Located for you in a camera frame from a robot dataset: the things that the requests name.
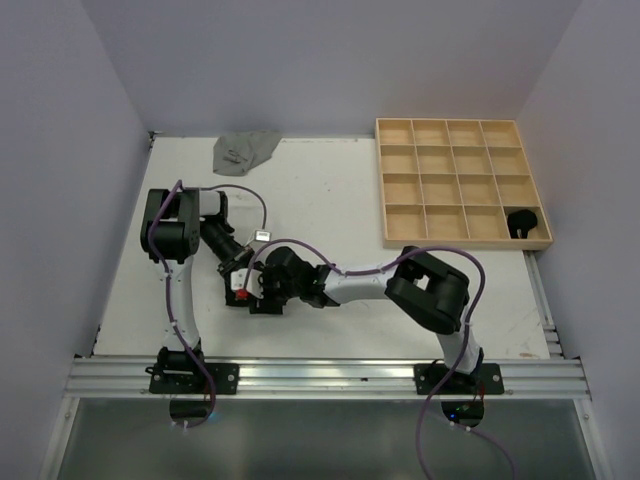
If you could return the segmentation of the black striped underwear grey waistband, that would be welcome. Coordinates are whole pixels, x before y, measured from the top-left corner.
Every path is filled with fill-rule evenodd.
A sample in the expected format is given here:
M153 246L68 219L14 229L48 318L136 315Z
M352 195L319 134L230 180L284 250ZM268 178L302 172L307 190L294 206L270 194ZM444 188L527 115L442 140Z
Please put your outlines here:
M230 307L246 307L252 315L282 315L283 306L263 292L261 274L247 269L231 272L225 277L225 302Z

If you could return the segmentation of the black underwear beige waistband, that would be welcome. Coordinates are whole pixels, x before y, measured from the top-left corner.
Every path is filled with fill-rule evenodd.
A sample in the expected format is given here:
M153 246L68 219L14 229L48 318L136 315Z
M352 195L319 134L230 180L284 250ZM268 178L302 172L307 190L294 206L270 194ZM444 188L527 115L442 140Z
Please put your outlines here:
M529 209L513 211L507 215L506 220L511 239L527 239L529 232L538 226L535 212Z

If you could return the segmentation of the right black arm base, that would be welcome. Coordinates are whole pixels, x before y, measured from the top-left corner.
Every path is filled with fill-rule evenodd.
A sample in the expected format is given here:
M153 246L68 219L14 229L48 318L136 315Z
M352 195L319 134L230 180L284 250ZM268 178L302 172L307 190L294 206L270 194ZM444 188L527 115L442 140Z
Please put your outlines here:
M416 393L426 396L441 382L449 372L449 368L442 359L428 363L413 365L413 380ZM464 374L454 371L449 379L437 391L438 395L502 395L505 393L502 373L497 363L484 361L484 354L480 353L479 364L472 373Z

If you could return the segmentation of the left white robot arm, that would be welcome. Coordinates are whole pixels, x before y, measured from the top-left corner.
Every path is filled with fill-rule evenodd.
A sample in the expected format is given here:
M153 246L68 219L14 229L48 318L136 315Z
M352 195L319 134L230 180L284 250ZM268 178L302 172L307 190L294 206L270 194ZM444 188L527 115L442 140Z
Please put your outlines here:
M192 293L193 264L201 244L218 260L226 302L247 304L231 289L231 275L246 268L253 250L235 240L228 207L226 193L216 189L151 189L146 197L140 243L159 269L168 317L158 368L173 370L175 384L189 393L201 390L208 379Z

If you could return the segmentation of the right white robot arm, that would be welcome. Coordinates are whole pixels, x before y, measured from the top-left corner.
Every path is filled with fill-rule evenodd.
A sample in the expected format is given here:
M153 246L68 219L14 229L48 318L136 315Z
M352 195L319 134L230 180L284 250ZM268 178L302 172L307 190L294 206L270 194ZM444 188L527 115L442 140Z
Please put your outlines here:
M339 268L323 255L319 265L299 257L287 240L258 267L254 255L246 267L236 296L251 299L251 307L280 314L297 298L314 308L333 308L360 300L388 300L417 325L436 335L451 389L468 392L481 380L483 349L474 339L471 320L486 286L486 272L466 251L444 247L469 260L479 274L479 285L470 294L470 280L461 270L432 253L435 247L406 246L399 257L360 269Z

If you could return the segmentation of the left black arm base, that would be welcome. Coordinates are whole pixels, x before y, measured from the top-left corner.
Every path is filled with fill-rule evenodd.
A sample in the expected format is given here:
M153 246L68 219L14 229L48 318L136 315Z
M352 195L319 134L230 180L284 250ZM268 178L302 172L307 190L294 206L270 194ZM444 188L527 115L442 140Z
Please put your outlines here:
M162 348L153 365L145 368L150 376L152 394L235 395L240 367L232 362L206 361L199 349L193 351L195 361L186 351Z

